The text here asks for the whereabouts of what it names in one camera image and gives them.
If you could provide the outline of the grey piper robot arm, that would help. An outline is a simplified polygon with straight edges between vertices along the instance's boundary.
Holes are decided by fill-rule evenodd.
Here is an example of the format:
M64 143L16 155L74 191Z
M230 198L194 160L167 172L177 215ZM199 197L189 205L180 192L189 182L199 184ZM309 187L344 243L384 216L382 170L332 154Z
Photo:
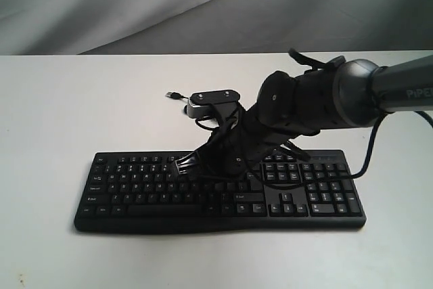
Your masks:
M395 112L424 115L432 109L432 58L394 66L338 56L328 62L294 49L290 57L306 67L296 77L276 71L262 83L250 108L231 89L193 93L186 114L201 125L216 120L207 142L172 164L175 176L212 180L250 172L273 150L301 160L309 155L293 144L323 130L369 127L376 131Z

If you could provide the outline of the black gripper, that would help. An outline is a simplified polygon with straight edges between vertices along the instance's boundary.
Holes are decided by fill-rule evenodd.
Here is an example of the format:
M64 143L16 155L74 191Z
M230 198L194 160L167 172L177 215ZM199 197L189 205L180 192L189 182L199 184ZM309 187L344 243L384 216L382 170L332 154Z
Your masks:
M238 178L249 167L259 163L273 149L294 138L294 133L262 124L257 105L243 110L238 124L227 132L219 132L197 152L175 160L177 177L195 179L200 175Z

